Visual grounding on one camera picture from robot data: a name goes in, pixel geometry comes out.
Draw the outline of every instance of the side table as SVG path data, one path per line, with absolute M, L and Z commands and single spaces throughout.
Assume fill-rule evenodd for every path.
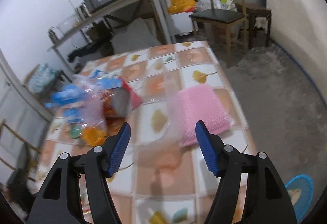
M 242 10 L 242 6 L 240 4 L 235 4 L 238 11 Z M 266 7 L 259 6 L 255 3 L 246 3 L 246 13 L 247 18 L 249 20 L 249 45 L 248 48 L 252 48 L 253 42 L 253 32 L 256 35 L 257 29 L 254 27 L 255 20 L 257 17 L 266 17 L 268 21 L 268 28 L 267 28 L 267 37 L 266 37 L 266 47 L 268 47 L 269 37 L 270 37 L 270 27 L 271 27 L 271 9 Z

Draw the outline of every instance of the black chair seat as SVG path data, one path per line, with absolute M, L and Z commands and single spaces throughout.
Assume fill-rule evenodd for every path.
M 222 9 L 208 9 L 191 14 L 190 17 L 205 19 L 230 24 L 244 17 L 241 12 L 234 12 Z

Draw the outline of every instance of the checkered tablecloth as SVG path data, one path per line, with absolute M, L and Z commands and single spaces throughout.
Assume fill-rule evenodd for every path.
M 240 152 L 256 153 L 236 95 L 206 41 L 163 45 L 133 53 L 122 53 L 89 62 L 81 73 L 87 76 L 95 70 L 100 70 L 108 72 L 109 77 L 122 76 L 143 98 L 143 103 L 127 118 L 132 136 L 121 168 L 134 164 L 120 170 L 113 178 L 107 179 L 107 184 L 123 224 L 148 223 L 151 214 L 157 210 L 163 214 L 168 223 L 175 221 L 176 216 L 181 214 L 187 215 L 185 223 L 204 223 L 219 179 L 208 171 L 198 145 L 185 148 L 182 154 L 176 154 L 180 151 L 174 151 L 174 147 L 163 148 L 151 161 L 140 162 L 142 157 L 153 153 L 147 153 L 147 150 L 140 152 L 137 146 L 162 136 L 162 132 L 154 133 L 151 129 L 151 116 L 157 109 L 161 109 L 165 114 L 164 102 L 152 102 L 149 99 L 164 92 L 162 69 L 153 66 L 160 58 L 165 62 L 179 90 L 200 84 L 192 77 L 195 70 L 204 74 L 217 72 L 207 76 L 206 83 L 212 87 L 233 118 L 231 129 L 220 136 L 225 144 L 233 145 Z M 123 121 L 117 120 L 110 124 L 109 132 L 116 134 Z M 80 155 L 89 150 L 89 147 L 80 144 L 79 139 L 72 140 L 69 137 L 69 129 L 61 112 L 58 111 L 42 149 L 35 191 L 39 190 L 53 163 L 62 152 Z M 80 189 L 85 220 L 92 223 L 84 177 L 80 179 Z M 235 221 L 241 218 L 245 191 L 246 174 L 242 175 Z

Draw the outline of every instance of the pink sponge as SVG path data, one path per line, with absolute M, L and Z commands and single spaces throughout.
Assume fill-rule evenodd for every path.
M 182 146 L 197 143 L 195 124 L 202 120 L 211 134 L 221 134 L 230 128 L 230 117 L 220 100 L 207 84 L 179 92 L 183 109 Z

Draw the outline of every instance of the blue gripper pad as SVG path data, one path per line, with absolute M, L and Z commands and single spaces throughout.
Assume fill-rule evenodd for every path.
M 214 137 L 217 137 L 217 144 L 218 144 L 213 146 L 209 139 L 211 134 L 209 133 L 207 127 L 205 127 L 203 121 L 201 120 L 198 121 L 197 124 L 195 125 L 195 135 L 200 145 L 200 149 L 202 151 L 205 163 L 207 164 L 208 170 L 211 171 L 216 176 L 219 172 L 218 153 L 216 153 L 216 150 L 222 147 L 224 143 L 221 141 L 218 135 L 213 135 Z
M 119 139 L 112 150 L 109 160 L 108 173 L 111 175 L 111 177 L 119 170 L 127 145 L 130 141 L 130 125 L 127 123 L 124 129 L 119 131 L 119 133 Z

